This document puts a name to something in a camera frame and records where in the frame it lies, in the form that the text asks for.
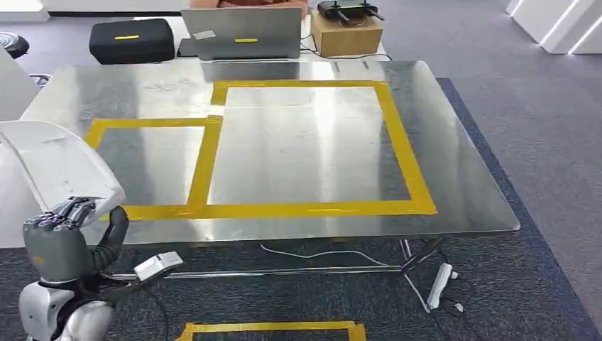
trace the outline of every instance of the metal table top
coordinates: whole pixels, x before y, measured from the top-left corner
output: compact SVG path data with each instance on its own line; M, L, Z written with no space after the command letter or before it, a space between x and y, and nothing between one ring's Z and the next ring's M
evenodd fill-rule
M126 191L131 244L519 228L423 62L65 67L23 119L98 150ZM22 247L39 208L7 155L0 247Z

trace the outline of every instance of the black cable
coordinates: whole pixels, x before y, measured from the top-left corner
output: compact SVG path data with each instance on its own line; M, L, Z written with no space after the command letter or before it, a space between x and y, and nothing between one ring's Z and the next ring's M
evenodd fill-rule
M478 331L478 329L473 326L472 321L470 321L470 319L469 319L468 313L464 309L462 311L460 311L456 307L456 304L458 304L458 303L461 305L468 305L477 293L476 287L472 283L467 281L465 278L452 279L452 280L448 281L447 283L448 283L448 286L453 286L455 283L466 283L471 288L471 293L467 295L466 300L463 303L460 301L454 300L453 298L450 298L448 296L442 295L441 301L442 301L443 310L455 318L461 318L464 321L464 324L466 324L466 326L468 326L470 331L476 336L476 338L478 340L486 341L487 338L483 337L480 334L480 332Z
M312 35L309 34L307 37L305 37L305 38L303 38L301 40L307 39L307 38L309 38L311 36ZM303 48L301 49L301 51L310 51L311 53L317 55L318 57L324 58L324 59L361 59L361 58L365 58L365 57L370 57L372 55L384 55L385 57L387 57L389 59L389 61L391 61L391 62L393 61L393 58L390 55L386 54L386 53L370 53L368 55L357 55L355 57L325 57L325 56L319 54L317 48L316 48L316 50L312 50L311 48L308 48L307 46L305 46L303 43L301 43L301 46L303 46Z
M157 297L154 293L151 293L147 288L142 288L142 291L149 295L153 301L155 301L155 304L159 306L159 309L161 309L161 313L163 314L163 322L165 323L165 341L169 341L169 315L165 304L163 304L161 299L159 299L159 297Z

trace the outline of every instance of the yellow tape square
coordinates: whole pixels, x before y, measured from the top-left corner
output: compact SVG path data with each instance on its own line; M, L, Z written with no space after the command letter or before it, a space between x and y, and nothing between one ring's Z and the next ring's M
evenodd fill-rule
M175 341L192 341L195 334L203 332L265 332L272 330L347 330L349 341L366 341L366 329L363 324L354 321L222 323L218 325L186 323L184 331Z
M206 119L95 119L85 141L96 148L106 129L132 129L160 126L204 126L205 133L186 205L126 205L131 220L336 217L366 215L434 215L432 201L410 140L405 133L387 82L375 80L229 80L214 82L213 105L225 105L231 87L372 87L383 113L391 145L398 160L409 200L338 202L287 202L208 205L207 196L217 153L222 117Z
M203 217L332 217L434 215L437 213L437 208L420 172L387 82L375 80L220 80L214 82L211 103L225 105L228 89L232 87L372 87L383 112L383 120L410 199L208 205L204 208Z
M196 217L207 202L221 123L222 118L218 116L189 119L94 119L84 140L92 148L97 148L107 129L204 127L186 205L124 205L130 220Z

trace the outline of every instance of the blue carpet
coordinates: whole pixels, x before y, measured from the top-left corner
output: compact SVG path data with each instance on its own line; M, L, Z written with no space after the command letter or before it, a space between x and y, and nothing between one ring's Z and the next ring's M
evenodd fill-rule
M444 334L441 333L403 278L394 273L161 281L152 290L168 308L171 338L179 336L184 324L192 321L352 320L366 326L368 341L602 340L452 82L442 78L439 83L522 226L512 235L455 239L445 246L450 262L464 278L451 286L446 295L465 301L466 318L437 310L435 316L444 330ZM412 247L418 248L421 243L412 242ZM272 242L268 246L300 254L355 249L391 264L401 261L395 240L304 240ZM242 243L237 247L203 249L178 245L128 247L115 271L131 272L133 265L151 254L168 250L179 251L187 261L183 271L369 265L355 256L291 259L267 254L254 243ZM428 293L440 263L439 256L434 256L412 273L424 294ZM35 274L22 249L0 250L0 269L3 286L0 340L22 340L16 302L20 290L35 280ZM118 306L109 339L161 340L162 332L161 314L154 302L137 293ZM304 338L346 339L336 332L242 332L198 335L195 339L288 341Z

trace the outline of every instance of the laptop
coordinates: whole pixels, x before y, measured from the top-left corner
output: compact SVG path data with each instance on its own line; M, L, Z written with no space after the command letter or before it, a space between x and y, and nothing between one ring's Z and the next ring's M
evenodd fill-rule
M203 60L299 58L298 7L185 9L182 18Z

